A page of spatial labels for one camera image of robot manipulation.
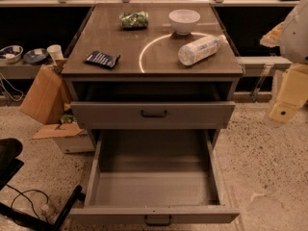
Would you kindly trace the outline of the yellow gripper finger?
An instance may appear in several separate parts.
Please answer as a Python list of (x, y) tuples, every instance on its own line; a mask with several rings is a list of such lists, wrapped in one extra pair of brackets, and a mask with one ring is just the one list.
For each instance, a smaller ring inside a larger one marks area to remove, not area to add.
[(289, 121), (308, 101), (308, 65), (292, 64), (282, 82), (269, 118), (278, 123)]

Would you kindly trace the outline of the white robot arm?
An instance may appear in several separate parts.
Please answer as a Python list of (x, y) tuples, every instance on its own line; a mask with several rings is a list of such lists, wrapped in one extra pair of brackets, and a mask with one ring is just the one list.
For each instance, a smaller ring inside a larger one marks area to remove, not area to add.
[(283, 22), (262, 36), (260, 44), (278, 46), (280, 55), (292, 63), (269, 111), (269, 119), (286, 123), (308, 101), (308, 0), (300, 0)]

